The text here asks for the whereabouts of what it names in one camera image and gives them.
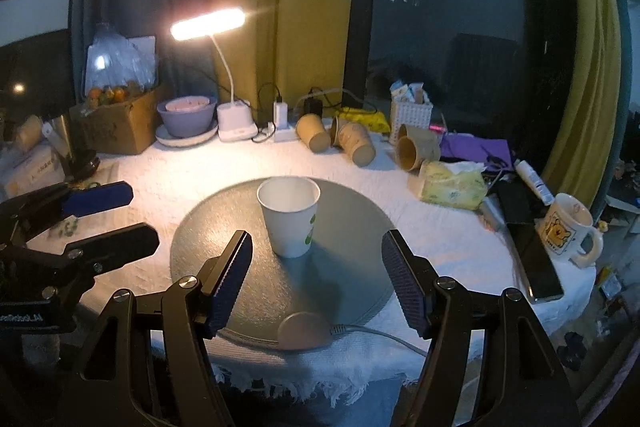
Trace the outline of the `white Green World paper cup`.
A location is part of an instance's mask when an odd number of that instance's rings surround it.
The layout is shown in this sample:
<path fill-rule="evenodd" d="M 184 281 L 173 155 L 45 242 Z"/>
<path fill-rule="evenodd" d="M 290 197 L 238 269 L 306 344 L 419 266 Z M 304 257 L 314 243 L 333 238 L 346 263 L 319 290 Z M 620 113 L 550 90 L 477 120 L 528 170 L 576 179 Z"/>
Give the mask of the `white Green World paper cup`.
<path fill-rule="evenodd" d="M 256 192 L 273 252 L 286 259 L 306 255 L 314 238 L 321 190 L 303 176 L 274 176 Z"/>

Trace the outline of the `brown paper cup rear right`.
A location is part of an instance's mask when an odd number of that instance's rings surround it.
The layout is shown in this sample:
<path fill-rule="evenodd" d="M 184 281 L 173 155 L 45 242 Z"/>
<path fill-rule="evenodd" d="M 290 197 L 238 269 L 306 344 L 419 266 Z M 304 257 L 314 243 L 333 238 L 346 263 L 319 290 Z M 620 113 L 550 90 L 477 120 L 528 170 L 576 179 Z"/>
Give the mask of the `brown paper cup rear right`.
<path fill-rule="evenodd" d="M 410 126 L 410 124 L 402 124 L 399 127 L 397 140 L 408 136 L 413 141 L 426 141 L 439 144 L 439 134 L 428 128 L 420 128 L 416 126 Z"/>

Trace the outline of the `brown paper cup open mouth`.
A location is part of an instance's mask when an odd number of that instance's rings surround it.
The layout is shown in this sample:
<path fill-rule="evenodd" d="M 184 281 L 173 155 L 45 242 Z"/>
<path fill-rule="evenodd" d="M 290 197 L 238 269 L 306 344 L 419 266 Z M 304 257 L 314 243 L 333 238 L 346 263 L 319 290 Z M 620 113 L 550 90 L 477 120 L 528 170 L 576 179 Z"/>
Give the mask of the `brown paper cup open mouth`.
<path fill-rule="evenodd" d="M 349 124 L 349 120 L 342 117 L 335 116 L 332 120 L 331 128 L 330 128 L 330 138 L 331 144 L 334 147 L 342 148 L 342 142 L 340 139 L 340 133 L 346 128 Z"/>

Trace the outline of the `white plate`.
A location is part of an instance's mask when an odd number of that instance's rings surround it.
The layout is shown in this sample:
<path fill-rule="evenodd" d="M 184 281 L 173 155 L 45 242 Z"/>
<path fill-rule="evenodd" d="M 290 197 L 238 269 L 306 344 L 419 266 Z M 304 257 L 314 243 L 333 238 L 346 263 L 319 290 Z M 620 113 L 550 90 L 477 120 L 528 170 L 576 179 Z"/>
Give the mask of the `white plate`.
<path fill-rule="evenodd" d="M 209 128 L 200 134 L 188 136 L 187 138 L 177 138 L 171 135 L 166 126 L 161 124 L 155 131 L 156 141 L 163 146 L 170 148 L 188 148 L 204 144 L 211 139 L 214 139 L 218 131 L 218 124 L 213 122 Z"/>

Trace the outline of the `cartoon bear mug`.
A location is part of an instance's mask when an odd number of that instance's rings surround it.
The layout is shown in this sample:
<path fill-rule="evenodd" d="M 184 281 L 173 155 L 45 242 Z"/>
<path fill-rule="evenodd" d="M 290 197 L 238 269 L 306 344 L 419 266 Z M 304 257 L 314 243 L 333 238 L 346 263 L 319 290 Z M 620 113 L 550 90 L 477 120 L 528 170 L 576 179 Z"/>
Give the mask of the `cartoon bear mug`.
<path fill-rule="evenodd" d="M 555 195 L 537 231 L 552 260 L 572 262 L 580 269 L 594 265 L 603 251 L 603 234 L 589 209 L 570 194 Z"/>

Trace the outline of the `purple bowl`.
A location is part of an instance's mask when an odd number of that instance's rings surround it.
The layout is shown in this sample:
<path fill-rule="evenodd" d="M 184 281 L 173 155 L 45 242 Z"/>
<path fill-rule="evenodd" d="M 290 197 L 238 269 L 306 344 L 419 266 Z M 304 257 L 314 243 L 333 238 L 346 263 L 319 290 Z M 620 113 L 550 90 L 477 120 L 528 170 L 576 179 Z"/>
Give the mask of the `purple bowl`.
<path fill-rule="evenodd" d="M 216 98 L 188 95 L 160 102 L 157 113 L 168 133 L 174 138 L 192 138 L 204 133 L 212 125 L 217 105 Z"/>

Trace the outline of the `black phone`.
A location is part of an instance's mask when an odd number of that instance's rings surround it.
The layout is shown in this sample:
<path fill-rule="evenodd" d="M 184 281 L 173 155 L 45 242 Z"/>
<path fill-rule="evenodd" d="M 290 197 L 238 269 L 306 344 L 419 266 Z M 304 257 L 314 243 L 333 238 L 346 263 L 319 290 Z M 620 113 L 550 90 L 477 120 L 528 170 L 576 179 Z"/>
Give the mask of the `black phone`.
<path fill-rule="evenodd" d="M 501 179 L 495 184 L 495 194 L 529 301 L 561 299 L 563 287 L 536 230 L 529 188 L 522 181 Z"/>

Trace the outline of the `clear plastic bag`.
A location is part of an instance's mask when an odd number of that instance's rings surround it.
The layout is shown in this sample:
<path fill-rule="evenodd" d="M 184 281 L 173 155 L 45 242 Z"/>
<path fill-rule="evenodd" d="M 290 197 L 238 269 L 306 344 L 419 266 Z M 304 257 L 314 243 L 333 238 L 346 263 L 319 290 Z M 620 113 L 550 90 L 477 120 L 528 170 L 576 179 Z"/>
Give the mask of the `clear plastic bag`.
<path fill-rule="evenodd" d="M 112 25 L 100 23 L 87 49 L 82 94 L 87 98 L 93 88 L 127 86 L 129 81 L 142 91 L 155 86 L 156 38 L 127 38 Z"/>

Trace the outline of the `white tube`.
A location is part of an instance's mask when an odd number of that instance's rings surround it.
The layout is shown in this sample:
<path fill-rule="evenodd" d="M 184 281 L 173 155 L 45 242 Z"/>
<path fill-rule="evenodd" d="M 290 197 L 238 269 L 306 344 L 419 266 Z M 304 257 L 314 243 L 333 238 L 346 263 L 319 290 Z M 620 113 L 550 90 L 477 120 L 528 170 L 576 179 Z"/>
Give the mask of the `white tube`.
<path fill-rule="evenodd" d="M 545 206 L 550 206 L 554 201 L 554 195 L 547 184 L 539 176 L 537 171 L 525 160 L 515 161 L 515 171 L 525 184 L 539 197 Z"/>

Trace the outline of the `round grey glass mat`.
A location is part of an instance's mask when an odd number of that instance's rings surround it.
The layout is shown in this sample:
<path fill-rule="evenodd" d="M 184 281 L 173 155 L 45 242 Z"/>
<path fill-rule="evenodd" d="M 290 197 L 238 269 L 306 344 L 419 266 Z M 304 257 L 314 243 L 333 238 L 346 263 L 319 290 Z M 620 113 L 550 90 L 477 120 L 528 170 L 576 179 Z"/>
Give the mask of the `round grey glass mat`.
<path fill-rule="evenodd" d="M 221 336 L 267 349 L 279 348 L 278 328 L 297 312 L 330 325 L 363 325 L 393 294 L 381 256 L 382 237 L 393 222 L 372 200 L 351 188 L 321 180 L 310 249 L 283 259 L 271 249 L 257 199 L 258 180 L 231 185 L 196 205 L 175 231 L 170 247 L 173 280 L 194 275 L 219 256 L 235 231 L 253 241 L 238 299 Z"/>

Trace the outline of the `white power strip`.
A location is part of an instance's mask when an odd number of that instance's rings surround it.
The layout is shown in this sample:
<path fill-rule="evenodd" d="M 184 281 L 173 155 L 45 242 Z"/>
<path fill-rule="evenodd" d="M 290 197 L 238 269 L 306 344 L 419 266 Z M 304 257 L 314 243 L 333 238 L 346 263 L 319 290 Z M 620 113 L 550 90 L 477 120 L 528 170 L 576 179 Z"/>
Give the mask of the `white power strip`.
<path fill-rule="evenodd" d="M 260 130 L 257 135 L 257 143 L 273 142 L 273 143 L 286 143 L 298 140 L 298 135 L 292 126 L 288 126 L 283 129 L 278 129 L 273 122 L 268 122 L 265 128 Z"/>

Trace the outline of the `purple cloth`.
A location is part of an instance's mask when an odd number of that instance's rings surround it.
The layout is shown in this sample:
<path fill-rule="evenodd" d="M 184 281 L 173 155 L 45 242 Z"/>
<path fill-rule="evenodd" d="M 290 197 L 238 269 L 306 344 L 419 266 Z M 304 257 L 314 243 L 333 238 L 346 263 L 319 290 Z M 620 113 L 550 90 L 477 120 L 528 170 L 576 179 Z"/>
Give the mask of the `purple cloth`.
<path fill-rule="evenodd" d="M 440 142 L 440 157 L 456 161 L 474 161 L 488 171 L 512 171 L 513 160 L 508 141 L 483 139 L 465 133 L 447 133 Z"/>

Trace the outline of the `white USB charger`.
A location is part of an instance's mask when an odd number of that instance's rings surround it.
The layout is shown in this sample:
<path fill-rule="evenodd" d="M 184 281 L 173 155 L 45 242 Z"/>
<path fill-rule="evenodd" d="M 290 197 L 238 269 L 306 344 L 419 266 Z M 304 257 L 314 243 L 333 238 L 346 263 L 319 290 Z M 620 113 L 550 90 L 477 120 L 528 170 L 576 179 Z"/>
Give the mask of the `white USB charger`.
<path fill-rule="evenodd" d="M 288 127 L 288 104 L 283 101 L 275 101 L 272 104 L 272 121 L 277 130 Z"/>

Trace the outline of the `yellow curtain right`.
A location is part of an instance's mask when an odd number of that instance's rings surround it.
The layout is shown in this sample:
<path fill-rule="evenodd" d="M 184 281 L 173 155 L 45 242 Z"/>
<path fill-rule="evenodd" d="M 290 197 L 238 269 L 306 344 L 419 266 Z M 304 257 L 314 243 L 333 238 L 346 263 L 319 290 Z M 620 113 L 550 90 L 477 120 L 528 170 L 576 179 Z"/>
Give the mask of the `yellow curtain right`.
<path fill-rule="evenodd" d="M 576 0 L 570 91 L 544 179 L 552 191 L 596 200 L 614 139 L 622 72 L 617 0 Z"/>

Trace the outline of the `black power adapter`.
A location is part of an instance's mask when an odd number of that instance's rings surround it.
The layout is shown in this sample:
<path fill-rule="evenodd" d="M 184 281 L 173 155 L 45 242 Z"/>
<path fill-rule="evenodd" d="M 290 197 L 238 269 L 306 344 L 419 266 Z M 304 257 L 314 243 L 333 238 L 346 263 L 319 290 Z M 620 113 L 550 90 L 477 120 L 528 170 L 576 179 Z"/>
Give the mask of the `black power adapter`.
<path fill-rule="evenodd" d="M 305 98 L 303 101 L 303 115 L 314 114 L 322 118 L 324 112 L 324 104 L 320 98 L 312 96 L 311 98 Z"/>

